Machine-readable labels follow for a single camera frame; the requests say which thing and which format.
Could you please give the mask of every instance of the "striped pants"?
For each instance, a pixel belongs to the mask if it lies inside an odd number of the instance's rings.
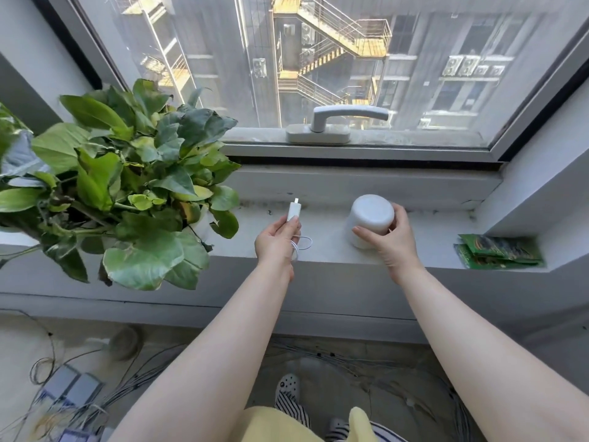
[[[311,429],[311,420],[305,408],[297,403],[296,399],[292,394],[280,392],[276,397],[274,408],[282,411],[287,416],[291,416],[299,423],[306,426],[309,430]],[[379,442],[407,442],[401,436],[395,434],[388,428],[379,425],[378,423],[371,422],[372,431],[376,435]],[[340,442],[345,441],[350,434],[350,426],[345,424],[341,427],[334,428],[325,435],[326,442]]]

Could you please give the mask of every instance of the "hand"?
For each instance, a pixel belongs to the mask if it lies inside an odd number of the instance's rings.
[[[407,211],[398,204],[392,203],[392,205],[395,210],[395,219],[389,228],[389,233],[385,236],[379,236],[360,226],[355,226],[352,231],[376,248],[389,269],[391,278],[398,284],[402,273],[413,268],[423,269],[423,264],[417,255],[415,237],[409,224]]]
[[[258,265],[275,265],[279,270],[287,269],[292,281],[295,272],[291,264],[293,254],[291,240],[298,243],[297,235],[300,235],[298,216],[286,222],[286,215],[283,215],[278,221],[269,225],[256,237],[254,244]]]

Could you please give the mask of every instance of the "yellow shirt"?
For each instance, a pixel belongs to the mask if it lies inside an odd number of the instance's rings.
[[[347,442],[378,442],[368,416],[360,408],[352,408],[349,422]],[[229,442],[323,442],[323,439],[278,409],[256,406],[241,413]]]

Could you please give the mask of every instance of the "window handle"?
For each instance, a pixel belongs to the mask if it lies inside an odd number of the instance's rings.
[[[372,105],[326,105],[313,109],[311,124],[291,124],[286,127],[286,140],[294,144],[345,144],[350,142],[350,128],[329,124],[331,116],[361,116],[386,121],[389,111]]]
[[[313,109],[313,121],[311,131],[321,133],[325,131],[328,118],[331,116],[362,116],[386,121],[389,118],[389,111],[382,107],[372,105],[326,105]]]

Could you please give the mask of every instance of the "window frame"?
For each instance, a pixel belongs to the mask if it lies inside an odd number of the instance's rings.
[[[79,0],[48,1],[59,14],[61,21],[101,79],[120,88],[128,88],[139,73],[125,46],[118,39],[118,31],[114,28],[107,28],[106,25],[97,28],[97,25],[90,21],[85,14],[80,14],[84,13],[84,9]],[[499,18],[495,29],[500,28],[503,21],[505,19]],[[436,144],[432,143],[432,137],[421,139],[423,136],[419,135],[420,129],[417,131],[352,130],[352,135],[356,135],[356,139],[352,139],[349,144],[338,146],[298,145],[286,141],[284,129],[237,127],[226,133],[225,150],[228,155],[270,158],[505,162],[516,153],[511,146],[516,143],[516,146],[520,148],[525,144],[525,142],[521,142],[521,136],[524,136],[526,131],[531,136],[529,127],[533,126],[534,119],[543,110],[550,107],[551,101],[588,61],[587,55],[589,55],[589,19],[556,58],[553,66],[537,83],[534,91],[522,102],[507,124],[485,146],[481,146],[480,142],[477,142],[476,136],[478,134],[476,132],[457,134],[456,139],[453,140],[447,134],[442,133],[456,132],[429,130],[427,133],[439,137],[439,142],[450,144],[448,147],[435,147]],[[583,78],[587,78],[587,76],[589,76],[589,68],[581,75]],[[552,108],[547,117],[557,109],[558,106]],[[360,138],[357,133],[362,133],[363,136]],[[383,139],[382,134],[389,134],[390,139]],[[404,142],[404,144],[390,144],[394,141]],[[472,147],[465,147],[464,143],[467,141],[475,144]],[[386,147],[374,144],[374,142],[386,142]]]

